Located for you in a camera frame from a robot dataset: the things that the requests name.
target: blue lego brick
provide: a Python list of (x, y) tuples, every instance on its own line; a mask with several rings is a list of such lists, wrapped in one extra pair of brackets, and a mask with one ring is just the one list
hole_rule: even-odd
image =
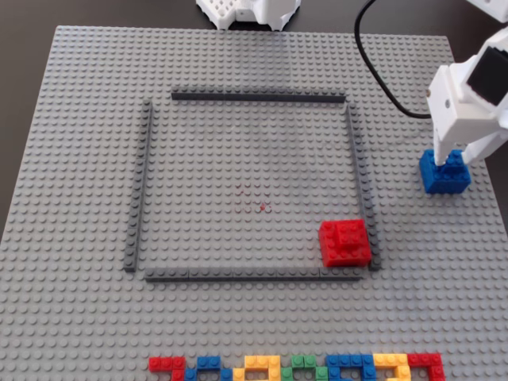
[(362, 355), (351, 355), (349, 359), (351, 361), (351, 368), (362, 367)]
[(440, 167), (434, 163), (434, 150), (425, 150), (420, 159), (420, 172), (425, 192), (430, 194), (462, 193), (471, 184), (468, 166), (459, 149), (454, 149)]
[(328, 367), (328, 380), (329, 381), (342, 381), (341, 380), (341, 369)]
[(367, 365), (361, 369), (362, 381), (368, 381), (369, 379), (375, 379), (375, 367), (374, 365)]
[(221, 381), (232, 381), (233, 369), (221, 369)]
[(337, 368), (339, 366), (339, 356), (327, 355), (325, 363), (328, 368)]
[(202, 356), (198, 357), (199, 371), (218, 371), (221, 369), (220, 356)]
[(374, 356), (373, 355), (362, 355), (362, 364), (365, 367), (368, 365), (374, 366)]
[(339, 355), (339, 367), (350, 368), (351, 367), (351, 356), (350, 355)]
[(184, 381), (197, 381), (198, 380), (198, 371), (196, 369), (186, 369)]

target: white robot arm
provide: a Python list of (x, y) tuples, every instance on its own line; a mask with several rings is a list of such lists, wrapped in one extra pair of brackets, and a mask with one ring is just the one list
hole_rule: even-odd
[(480, 8), (483, 12), (490, 14), (500, 22), (508, 21), (508, 2), (506, 0), (468, 0)]
[(436, 165), (445, 164), (455, 143), (468, 144), (462, 157), (472, 164), (508, 140), (508, 28), (487, 40), (468, 61), (441, 66), (427, 102)]
[(217, 29), (227, 29), (234, 21), (257, 22), (271, 30), (282, 30), (301, 0), (196, 0)]

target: row of colored lego bricks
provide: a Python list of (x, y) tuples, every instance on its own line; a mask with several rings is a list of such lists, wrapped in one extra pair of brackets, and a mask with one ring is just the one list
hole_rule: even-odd
[(348, 381), (341, 369), (360, 370), (362, 381), (375, 381), (376, 369), (391, 369), (394, 378), (387, 381), (410, 381), (411, 368), (426, 368), (430, 381), (445, 381), (441, 355), (438, 353), (328, 355), (325, 366), (318, 367), (315, 356), (295, 355), (291, 366), (281, 368), (280, 356), (246, 356), (243, 368), (224, 369), (220, 356), (198, 357), (195, 369), (185, 369), (183, 357), (151, 357), (148, 370), (171, 371), (171, 381), (197, 381), (199, 371), (219, 371), (221, 381), (245, 381), (247, 371), (266, 371), (267, 381), (293, 381), (294, 370), (314, 371), (316, 381)]

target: red lego piece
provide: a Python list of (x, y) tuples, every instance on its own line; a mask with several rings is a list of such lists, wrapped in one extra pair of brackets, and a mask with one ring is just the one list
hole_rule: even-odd
[(173, 358), (172, 357), (161, 357), (160, 370), (161, 371), (172, 371), (173, 370)]
[(173, 357), (173, 369), (184, 369), (184, 368), (185, 368), (185, 357)]
[(429, 381), (446, 381), (443, 361), (439, 353), (409, 353), (407, 363), (410, 368), (427, 368)]
[(173, 369), (173, 372), (171, 373), (171, 381), (183, 381), (184, 372), (185, 371), (183, 369)]
[(160, 357), (150, 357), (148, 359), (148, 370), (149, 371), (162, 371)]
[(326, 267), (367, 266), (371, 261), (364, 220), (323, 221), (319, 243)]
[(410, 367), (415, 368), (428, 368), (443, 365), (439, 353), (410, 353), (407, 355), (407, 363)]

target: gray baseplate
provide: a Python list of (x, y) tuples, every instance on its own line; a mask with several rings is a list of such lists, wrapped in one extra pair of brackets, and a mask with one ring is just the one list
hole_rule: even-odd
[[(426, 111), (446, 39), (363, 39), (397, 97)], [(340, 108), (176, 105), (184, 86), (344, 90), (382, 268), (355, 283), (145, 282), (154, 265), (315, 267), (321, 220), (359, 213)], [(127, 273), (144, 99), (157, 129)], [(431, 142), (351, 35), (59, 27), (0, 246), (0, 379), (157, 379), (149, 356), (230, 368), (338, 352), (440, 352), (449, 379), (507, 379), (508, 240), (487, 169), (470, 168), (463, 194), (429, 196)], [(269, 214), (254, 211), (261, 196)]]

